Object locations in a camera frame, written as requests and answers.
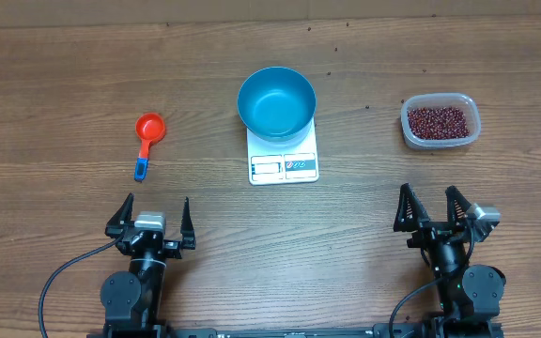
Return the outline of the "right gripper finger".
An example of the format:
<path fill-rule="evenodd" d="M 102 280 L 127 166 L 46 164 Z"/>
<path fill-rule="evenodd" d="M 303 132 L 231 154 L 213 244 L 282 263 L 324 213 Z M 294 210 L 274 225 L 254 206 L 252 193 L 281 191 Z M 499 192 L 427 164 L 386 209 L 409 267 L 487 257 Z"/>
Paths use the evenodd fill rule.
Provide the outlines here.
<path fill-rule="evenodd" d="M 450 186 L 445 191 L 447 198 L 447 219 L 449 223 L 459 223 L 466 217 L 471 203 L 463 196 L 456 186 Z"/>
<path fill-rule="evenodd" d="M 409 183 L 400 187 L 398 208 L 394 219 L 395 232 L 414 232 L 425 227 L 430 218 Z"/>

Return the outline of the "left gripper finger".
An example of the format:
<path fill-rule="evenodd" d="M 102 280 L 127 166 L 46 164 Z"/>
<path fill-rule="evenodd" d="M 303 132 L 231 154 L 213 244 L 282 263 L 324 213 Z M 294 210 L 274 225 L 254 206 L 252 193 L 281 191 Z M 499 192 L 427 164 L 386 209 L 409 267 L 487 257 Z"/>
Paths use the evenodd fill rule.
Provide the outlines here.
<path fill-rule="evenodd" d="M 180 234 L 184 238 L 193 238 L 194 237 L 194 228 L 190 212 L 190 200 L 188 197 L 184 200 L 181 225 L 180 225 Z"/>
<path fill-rule="evenodd" d="M 124 200 L 122 206 L 107 222 L 107 230 L 123 230 L 125 226 L 131 223 L 132 206 L 134 201 L 134 194 L 130 192 Z"/>

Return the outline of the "red measuring scoop blue handle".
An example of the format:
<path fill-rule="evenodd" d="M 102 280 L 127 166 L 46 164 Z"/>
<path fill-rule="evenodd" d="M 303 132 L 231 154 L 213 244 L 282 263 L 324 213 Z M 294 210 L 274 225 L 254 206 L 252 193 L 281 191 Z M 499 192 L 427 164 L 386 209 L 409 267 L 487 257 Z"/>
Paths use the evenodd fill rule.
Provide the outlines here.
<path fill-rule="evenodd" d="M 151 112 L 138 118 L 135 123 L 135 132 L 141 140 L 141 145 L 133 177 L 135 181 L 141 182 L 147 176 L 149 150 L 165 136 L 166 127 L 162 116 Z"/>

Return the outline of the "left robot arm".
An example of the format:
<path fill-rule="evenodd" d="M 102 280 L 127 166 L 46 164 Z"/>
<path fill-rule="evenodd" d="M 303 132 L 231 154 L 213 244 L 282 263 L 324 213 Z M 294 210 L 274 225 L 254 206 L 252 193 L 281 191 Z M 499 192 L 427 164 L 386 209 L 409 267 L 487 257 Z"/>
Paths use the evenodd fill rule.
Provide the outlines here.
<path fill-rule="evenodd" d="M 131 217 L 134 195 L 127 196 L 105 227 L 118 251 L 128 256 L 129 268 L 111 274 L 100 288 L 105 309 L 105 337 L 173 337 L 170 325 L 158 318 L 169 259 L 180 259 L 196 247 L 190 202 L 184 201 L 181 239 L 165 237 L 163 212 L 143 211 Z"/>

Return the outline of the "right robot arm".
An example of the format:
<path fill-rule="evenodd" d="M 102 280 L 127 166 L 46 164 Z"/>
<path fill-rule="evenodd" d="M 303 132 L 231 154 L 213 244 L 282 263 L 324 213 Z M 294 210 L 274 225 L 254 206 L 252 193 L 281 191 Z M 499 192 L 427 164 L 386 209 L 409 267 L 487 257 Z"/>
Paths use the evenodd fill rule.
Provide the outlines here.
<path fill-rule="evenodd" d="M 395 337 L 502 337 L 500 314 L 506 277 L 497 268 L 473 265 L 475 245 L 487 239 L 501 221 L 495 207 L 469 202 L 455 186 L 445 190 L 447 219 L 433 221 L 410 184 L 400 188 L 394 231 L 407 232 L 407 245 L 418 249 L 433 280 L 399 301 L 389 318 L 387 333 Z M 403 305 L 430 288 L 436 288 L 440 310 L 415 324 L 397 326 Z"/>

